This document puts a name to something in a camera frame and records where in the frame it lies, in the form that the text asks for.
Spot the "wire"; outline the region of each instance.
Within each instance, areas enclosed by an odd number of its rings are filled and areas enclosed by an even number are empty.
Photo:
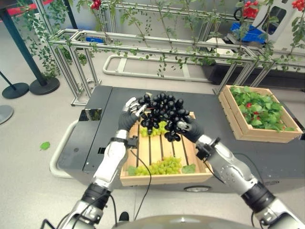
[[[99,201],[102,197],[104,197],[106,195],[106,190],[101,194],[100,197],[96,198],[93,202],[91,202],[87,207],[84,208],[84,210],[76,217],[76,220],[75,222],[73,223],[73,226],[71,229],[74,229],[76,223],[80,220],[82,214],[84,214],[84,212],[92,205],[94,204],[95,202]]]
[[[131,151],[131,153],[135,156],[135,157],[137,157],[138,159],[139,159],[139,161],[141,161],[142,162],[142,164],[145,166],[145,168],[147,169],[147,171],[148,171],[148,173],[149,173],[149,183],[148,183],[148,186],[147,186],[147,189],[146,189],[146,192],[145,192],[145,194],[144,194],[144,196],[143,196],[143,198],[142,198],[142,201],[141,201],[141,204],[140,204],[140,206],[139,206],[139,208],[138,208],[138,211],[137,211],[137,214],[135,215],[135,217],[134,217],[134,219],[133,220],[136,220],[137,219],[137,217],[138,217],[138,214],[139,214],[139,211],[140,211],[140,209],[141,209],[141,207],[142,207],[142,203],[143,203],[143,201],[144,201],[144,199],[145,199],[145,197],[146,197],[146,195],[147,195],[147,193],[148,193],[148,190],[149,190],[149,188],[150,188],[150,186],[151,186],[151,182],[152,182],[152,174],[151,174],[151,172],[149,171],[149,169],[148,169],[148,167],[146,166],[146,164],[132,151],[132,150],[130,150]]]
[[[254,217],[254,211],[252,212],[252,214],[251,214],[251,223],[252,223],[252,227],[254,227],[255,228],[255,226],[254,226],[254,222],[253,222],[253,217]]]
[[[213,174],[213,176],[217,178],[217,180],[219,180],[221,183],[224,184],[224,182],[223,182],[218,176],[216,176],[215,173],[213,173],[213,171],[210,169],[210,167],[206,164],[206,161],[207,161],[207,159],[205,159],[205,160],[203,161],[203,163],[205,164],[205,166],[209,169],[209,171]]]
[[[49,226],[50,228],[55,229],[55,227],[54,227],[47,219],[44,219],[44,220],[42,221],[42,224],[41,224],[40,229],[44,229],[44,225],[45,225],[45,224],[48,224],[48,226]]]
[[[67,218],[67,216],[69,215],[69,213],[67,215],[65,215],[64,217],[62,217],[62,219],[60,220],[59,224],[57,225],[56,229],[59,229],[59,226],[62,224],[62,222],[64,221],[65,218]]]
[[[117,227],[117,226],[118,226],[118,220],[117,220],[117,218],[116,218],[116,206],[115,206],[115,202],[114,202],[113,196],[110,195],[110,197],[111,197],[112,202],[113,202],[115,227]]]
[[[260,180],[262,181],[262,184],[265,185],[265,182],[264,182],[264,180],[262,178],[262,175],[261,175],[260,171],[258,170],[256,164],[246,154],[236,153],[234,155],[243,155],[244,157],[246,157],[252,163],[252,165],[255,167],[255,169],[256,169],[256,171],[258,173],[258,176],[259,176]]]

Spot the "black glove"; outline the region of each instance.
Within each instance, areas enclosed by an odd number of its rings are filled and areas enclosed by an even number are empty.
[[[119,118],[119,130],[130,131],[131,127],[139,119],[140,115],[144,112],[147,105],[140,105],[138,100],[133,97],[128,100],[123,107],[122,113]]]
[[[190,124],[192,127],[189,131],[185,131],[183,134],[184,137],[189,139],[191,142],[197,142],[201,135],[204,134],[203,127],[190,116],[183,118],[186,123]]]
[[[130,131],[131,127],[135,124],[138,120],[134,113],[129,113],[127,111],[122,111],[120,118],[119,118],[119,130],[127,130]]]

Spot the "white machine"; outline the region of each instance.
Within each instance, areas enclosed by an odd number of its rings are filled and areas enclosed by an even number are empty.
[[[296,12],[296,10],[292,7],[293,1],[294,0],[274,0],[274,3],[270,8],[270,16],[276,16],[279,21],[273,22],[269,25],[270,40],[276,41],[280,37],[284,29],[289,26],[289,23]],[[266,20],[265,15],[267,14],[267,11],[268,6],[262,6],[252,24],[262,32],[266,31],[263,29],[264,22],[260,22],[262,20]]]

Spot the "robotic hand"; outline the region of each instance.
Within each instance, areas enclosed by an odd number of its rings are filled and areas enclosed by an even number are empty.
[[[88,186],[59,229],[93,229],[103,215],[103,209],[113,191],[115,181],[120,175],[122,165],[127,159],[129,131],[139,119],[147,105],[140,105],[133,97],[124,105],[119,118],[118,130],[105,149],[104,159]]]
[[[220,179],[243,198],[262,225],[270,229],[304,229],[305,225],[251,173],[249,167],[226,148],[220,138],[204,135],[195,119],[188,117],[177,126],[198,149],[197,157],[208,161]]]

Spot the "gray floor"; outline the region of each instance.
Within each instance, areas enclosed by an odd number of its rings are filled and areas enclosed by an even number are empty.
[[[1,71],[14,83],[31,83],[34,77],[2,23],[0,40]],[[106,76],[101,71],[102,61],[95,61],[100,62],[97,72],[104,85],[212,94],[213,86],[208,83]],[[56,224],[71,210],[86,188],[72,179],[55,178],[49,172],[49,161],[57,144],[67,126],[78,118],[82,109],[70,106],[72,94],[64,79],[59,79],[59,89],[48,95],[27,93],[14,100],[0,96],[0,104],[14,108],[12,118],[0,125],[0,228],[37,229],[44,218]],[[6,86],[0,80],[0,91]],[[305,125],[304,93],[283,90],[273,92]],[[40,151],[39,146],[44,141],[50,141],[51,147]],[[115,190],[113,196],[118,212],[125,210],[133,217],[143,194],[144,189],[138,187]],[[305,220],[304,188],[277,195]],[[160,214],[208,215],[250,225],[251,211],[235,194],[151,190],[139,217]],[[113,207],[110,203],[97,228],[110,228],[113,223]]]

